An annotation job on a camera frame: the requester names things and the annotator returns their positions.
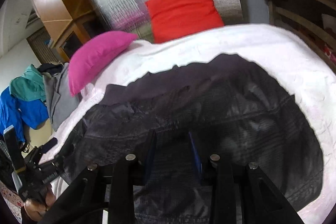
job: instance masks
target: black metal frame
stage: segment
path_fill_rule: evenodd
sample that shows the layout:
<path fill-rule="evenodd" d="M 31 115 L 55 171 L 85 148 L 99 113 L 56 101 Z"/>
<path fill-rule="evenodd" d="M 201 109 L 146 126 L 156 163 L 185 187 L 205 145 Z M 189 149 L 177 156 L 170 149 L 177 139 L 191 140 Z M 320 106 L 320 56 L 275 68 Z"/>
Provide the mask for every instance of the black metal frame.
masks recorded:
<path fill-rule="evenodd" d="M 70 184 L 39 224 L 69 224 L 89 213 L 108 210 L 108 224 L 134 224 L 133 186 L 150 177 L 156 149 L 156 133 L 150 132 L 133 154 L 115 164 L 89 165 Z M 256 163 L 232 164 L 223 155 L 202 150 L 197 133 L 189 133 L 196 175 L 202 185 L 213 187 L 210 223 L 236 224 L 236 202 L 241 204 L 244 224 L 303 224 L 302 220 Z M 109 202 L 105 201 L 110 185 Z M 102 212 L 96 214 L 101 223 Z"/>
<path fill-rule="evenodd" d="M 18 147 L 13 126 L 5 129 L 4 139 L 14 167 L 12 177 L 18 195 L 23 202 L 28 198 L 33 198 L 45 204 L 47 184 L 63 172 L 63 158 L 56 157 L 54 160 L 41 165 L 39 165 L 39 161 L 42 155 L 57 143 L 57 139 L 52 138 L 45 145 L 39 148 L 35 147 L 26 158 L 23 158 Z"/>

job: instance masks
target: red pillow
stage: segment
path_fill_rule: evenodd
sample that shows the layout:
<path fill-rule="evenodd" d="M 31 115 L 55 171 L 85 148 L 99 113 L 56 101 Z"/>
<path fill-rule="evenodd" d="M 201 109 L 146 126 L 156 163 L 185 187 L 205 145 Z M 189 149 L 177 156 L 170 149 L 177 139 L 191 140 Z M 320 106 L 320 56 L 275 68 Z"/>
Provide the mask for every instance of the red pillow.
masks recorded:
<path fill-rule="evenodd" d="M 149 0 L 154 43 L 222 27 L 213 0 Z"/>

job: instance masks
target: bed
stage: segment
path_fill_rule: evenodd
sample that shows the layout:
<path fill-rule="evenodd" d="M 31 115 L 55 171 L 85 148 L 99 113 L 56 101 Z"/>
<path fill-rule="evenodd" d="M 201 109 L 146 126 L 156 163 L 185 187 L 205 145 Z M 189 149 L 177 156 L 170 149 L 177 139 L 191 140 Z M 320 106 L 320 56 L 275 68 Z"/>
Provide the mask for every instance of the bed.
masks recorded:
<path fill-rule="evenodd" d="M 204 31 L 154 45 L 136 40 L 83 90 L 83 100 L 52 137 L 58 144 L 41 162 L 51 160 L 87 110 L 100 102 L 108 84 L 128 85 L 147 72 L 156 73 L 191 62 L 207 63 L 221 53 L 239 54 L 276 78 L 305 114 L 324 156 L 320 196 L 299 211 L 306 224 L 322 223 L 336 202 L 336 76 L 296 35 L 270 25 L 236 25 Z"/>

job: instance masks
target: gray cloth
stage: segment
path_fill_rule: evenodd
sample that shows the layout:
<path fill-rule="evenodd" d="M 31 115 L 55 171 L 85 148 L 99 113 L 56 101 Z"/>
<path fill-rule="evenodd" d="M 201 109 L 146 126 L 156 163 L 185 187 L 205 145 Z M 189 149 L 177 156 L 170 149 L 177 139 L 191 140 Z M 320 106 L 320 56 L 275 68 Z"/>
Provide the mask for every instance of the gray cloth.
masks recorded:
<path fill-rule="evenodd" d="M 68 67 L 69 63 L 65 63 L 62 72 L 52 78 L 43 76 L 48 114 L 55 131 L 80 102 L 80 95 L 77 94 L 75 97 L 70 95 Z"/>

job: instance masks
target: dark gray tarp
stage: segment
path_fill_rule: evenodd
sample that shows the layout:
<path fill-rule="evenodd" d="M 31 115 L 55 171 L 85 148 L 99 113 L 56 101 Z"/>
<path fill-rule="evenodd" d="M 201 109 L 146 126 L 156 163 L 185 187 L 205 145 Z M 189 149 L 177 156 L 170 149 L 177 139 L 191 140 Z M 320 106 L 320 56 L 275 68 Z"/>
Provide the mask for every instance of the dark gray tarp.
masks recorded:
<path fill-rule="evenodd" d="M 208 223 L 211 189 L 195 178 L 190 130 L 201 133 L 209 155 L 257 162 L 295 210 L 320 194 L 322 151 L 294 96 L 238 55 L 149 73 L 127 87 L 109 85 L 67 140 L 74 150 L 66 175 L 73 180 L 92 161 L 114 163 L 153 129 L 158 142 L 151 178 L 134 188 L 140 223 Z"/>

